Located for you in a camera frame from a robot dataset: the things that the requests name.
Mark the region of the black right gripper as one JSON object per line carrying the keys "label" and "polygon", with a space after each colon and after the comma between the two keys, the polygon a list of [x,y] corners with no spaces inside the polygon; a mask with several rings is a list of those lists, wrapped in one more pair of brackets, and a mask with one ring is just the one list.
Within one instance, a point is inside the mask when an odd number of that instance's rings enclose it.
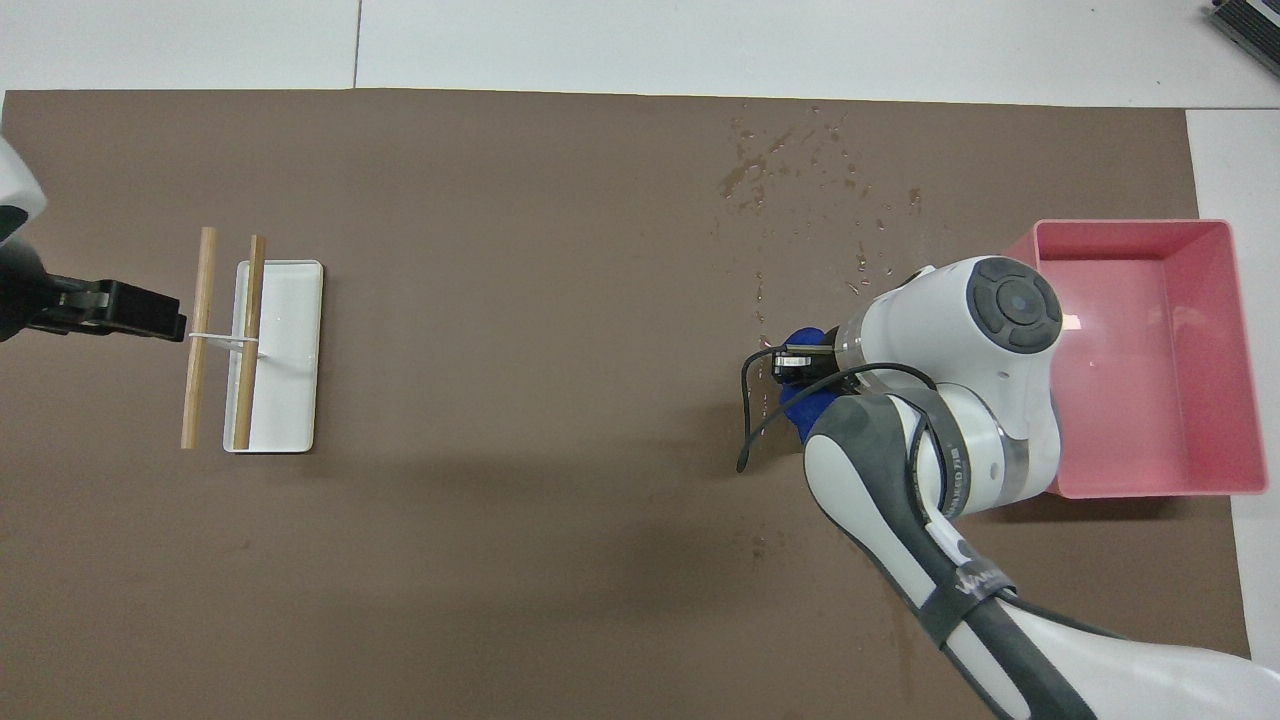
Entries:
{"label": "black right gripper", "polygon": [[808,387],[837,372],[829,343],[782,343],[772,348],[771,375],[780,386]]}

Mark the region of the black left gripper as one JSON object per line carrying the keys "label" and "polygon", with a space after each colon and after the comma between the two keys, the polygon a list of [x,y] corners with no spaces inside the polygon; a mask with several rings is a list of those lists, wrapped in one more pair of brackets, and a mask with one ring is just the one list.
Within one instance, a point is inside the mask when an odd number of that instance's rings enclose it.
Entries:
{"label": "black left gripper", "polygon": [[[188,318],[179,299],[122,281],[50,277],[47,287],[44,306],[29,320],[31,331],[106,336],[109,329],[175,343],[186,338]],[[101,309],[102,325],[96,323]]]}

